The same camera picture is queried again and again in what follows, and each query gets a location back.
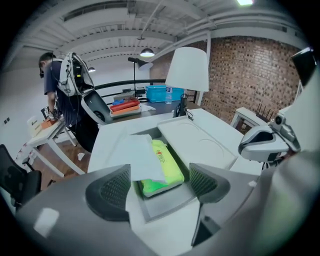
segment orange item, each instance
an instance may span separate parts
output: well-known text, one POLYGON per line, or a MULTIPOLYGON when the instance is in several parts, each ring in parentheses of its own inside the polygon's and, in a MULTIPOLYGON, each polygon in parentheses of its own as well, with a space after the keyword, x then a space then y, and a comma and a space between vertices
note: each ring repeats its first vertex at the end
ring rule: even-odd
POLYGON ((138 106, 139 104, 140 104, 140 102, 138 100, 129 100, 129 101, 125 102, 125 103, 121 103, 121 104, 118 104, 118 105, 111 106, 110 109, 113 112, 116 112, 116 111, 119 111, 119 110, 124 110, 124 109, 127 109, 127 108, 138 106))
POLYGON ((122 114, 122 113, 125 113, 125 112, 129 112, 129 111, 132 111, 132 110, 138 110, 138 109, 139 109, 139 106, 132 106, 132 107, 121 109, 121 110, 118 110, 118 111, 115 111, 115 112, 112 111, 112 114, 117 115, 117 114, 122 114))
POLYGON ((42 129, 49 128, 50 126, 54 125, 57 120, 50 120, 50 118, 47 118, 44 122, 41 123, 42 129))

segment yellow cloth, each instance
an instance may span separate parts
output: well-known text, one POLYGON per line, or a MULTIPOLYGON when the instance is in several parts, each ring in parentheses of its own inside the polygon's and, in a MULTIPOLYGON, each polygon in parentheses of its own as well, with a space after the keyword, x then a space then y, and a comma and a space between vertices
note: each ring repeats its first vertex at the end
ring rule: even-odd
POLYGON ((154 139, 152 140, 152 149, 161 162, 166 184, 158 181, 152 181, 151 179, 141 180, 143 184, 143 194, 146 197, 151 197, 162 191, 169 190, 185 181, 184 175, 167 149, 166 144, 161 140, 154 139))

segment person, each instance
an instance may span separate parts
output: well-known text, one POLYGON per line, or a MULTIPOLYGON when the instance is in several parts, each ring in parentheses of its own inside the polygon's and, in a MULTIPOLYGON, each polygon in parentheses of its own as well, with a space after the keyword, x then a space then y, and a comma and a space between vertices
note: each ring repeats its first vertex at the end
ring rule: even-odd
POLYGON ((44 78, 44 95, 48 98, 49 111, 57 116, 57 108, 62 112, 64 124, 73 132, 79 144, 92 152, 99 128, 98 124, 81 106, 81 96, 67 96, 58 88, 61 61, 52 52, 46 52, 39 58, 40 77, 44 78))

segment white table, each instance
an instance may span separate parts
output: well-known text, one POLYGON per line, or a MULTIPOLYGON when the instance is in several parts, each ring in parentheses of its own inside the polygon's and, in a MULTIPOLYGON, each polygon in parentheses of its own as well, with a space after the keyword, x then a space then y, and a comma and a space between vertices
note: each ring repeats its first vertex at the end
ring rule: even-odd
POLYGON ((84 174, 85 172, 81 170, 78 166, 76 166, 66 155, 65 153, 59 148, 57 143, 55 142, 55 138, 59 135, 62 131, 64 131, 68 139, 71 141, 72 145, 75 147, 76 144, 72 140, 71 135, 69 134, 66 126, 62 123, 62 121, 57 121, 52 126, 43 129, 40 131, 35 137, 29 140, 27 145, 33 148, 34 153, 36 154, 42 162, 44 162, 55 174, 59 175, 60 177, 64 177, 65 175, 59 171, 52 163, 50 163, 37 149, 38 146, 43 144, 48 144, 52 150, 64 161, 72 170, 77 172, 78 174, 84 174))
POLYGON ((268 125, 265 121, 257 117, 255 113, 253 113, 249 109, 246 109, 245 107, 240 107, 235 111, 230 125, 233 128, 236 128, 241 119, 244 119, 244 123, 250 127, 268 125))
MULTIPOLYGON (((231 168, 232 171, 253 175, 261 174, 262 163, 246 160, 238 153, 238 145, 243 134, 203 109, 190 111, 197 126, 217 139, 235 156, 238 156, 231 168)), ((123 128, 126 128, 128 134, 135 134, 155 128, 158 122, 172 117, 172 113, 165 113, 102 126, 93 147, 88 173, 107 166, 108 155, 113 150, 109 145, 113 145, 112 142, 123 131, 123 128)), ((132 231, 158 255, 173 256, 187 252, 192 248, 191 242, 196 229, 199 206, 199 201, 195 199, 170 215, 146 223, 138 197, 131 186, 125 208, 129 212, 132 231)))

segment water bottle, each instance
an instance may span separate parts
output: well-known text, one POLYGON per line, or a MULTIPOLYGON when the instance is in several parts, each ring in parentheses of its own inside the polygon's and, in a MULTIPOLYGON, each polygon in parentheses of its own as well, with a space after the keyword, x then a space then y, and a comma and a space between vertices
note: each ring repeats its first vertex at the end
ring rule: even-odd
POLYGON ((172 103, 172 93, 173 93, 173 88, 170 86, 167 86, 165 88, 165 103, 166 104, 172 103))

